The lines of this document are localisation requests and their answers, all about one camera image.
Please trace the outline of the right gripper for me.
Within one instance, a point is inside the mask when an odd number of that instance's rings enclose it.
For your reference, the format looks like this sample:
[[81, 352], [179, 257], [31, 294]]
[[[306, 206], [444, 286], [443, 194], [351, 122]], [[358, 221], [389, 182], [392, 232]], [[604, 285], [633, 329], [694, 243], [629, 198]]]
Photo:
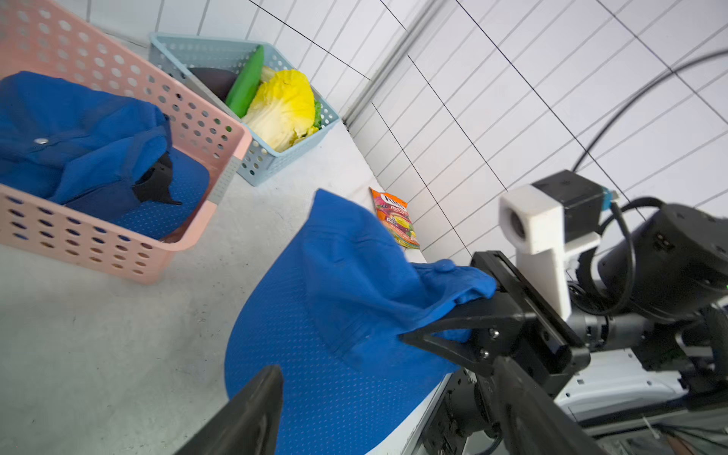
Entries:
[[510, 356], [546, 394], [560, 394], [591, 362], [585, 342], [502, 252], [477, 252], [471, 264], [495, 278], [499, 292], [457, 305], [400, 340], [479, 377], [491, 377], [496, 358]]

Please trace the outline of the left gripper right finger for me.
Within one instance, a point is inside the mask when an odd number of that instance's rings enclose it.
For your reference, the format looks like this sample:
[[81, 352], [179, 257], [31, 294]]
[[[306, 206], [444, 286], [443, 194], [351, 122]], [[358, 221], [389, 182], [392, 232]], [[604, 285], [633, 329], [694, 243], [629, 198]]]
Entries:
[[509, 453], [605, 453], [512, 358], [495, 360], [493, 382], [491, 407]]

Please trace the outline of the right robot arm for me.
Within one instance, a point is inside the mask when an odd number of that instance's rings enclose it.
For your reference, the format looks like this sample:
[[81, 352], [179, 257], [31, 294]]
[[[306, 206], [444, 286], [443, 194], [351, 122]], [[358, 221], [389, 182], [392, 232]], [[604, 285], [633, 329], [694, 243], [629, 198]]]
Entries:
[[[430, 454], [459, 454], [483, 431], [512, 454], [598, 454], [600, 435], [654, 426], [675, 435], [670, 417], [727, 413], [727, 223], [700, 210], [640, 198], [654, 213], [599, 265], [608, 305], [591, 277], [591, 252], [581, 255], [568, 291], [578, 311], [602, 318], [595, 332], [576, 332], [536, 290], [532, 279], [498, 251], [472, 265], [497, 284], [443, 320], [402, 336], [409, 346], [461, 368], [439, 401], [422, 441]], [[662, 404], [576, 421], [555, 400], [594, 352], [622, 345], [650, 372], [680, 374], [684, 395]]]

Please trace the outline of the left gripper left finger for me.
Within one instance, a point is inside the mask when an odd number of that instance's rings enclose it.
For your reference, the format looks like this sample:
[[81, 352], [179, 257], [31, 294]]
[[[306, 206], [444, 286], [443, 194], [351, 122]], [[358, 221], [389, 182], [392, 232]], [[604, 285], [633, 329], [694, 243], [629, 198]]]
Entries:
[[267, 366], [176, 454], [273, 454], [282, 405], [282, 370], [275, 365]]

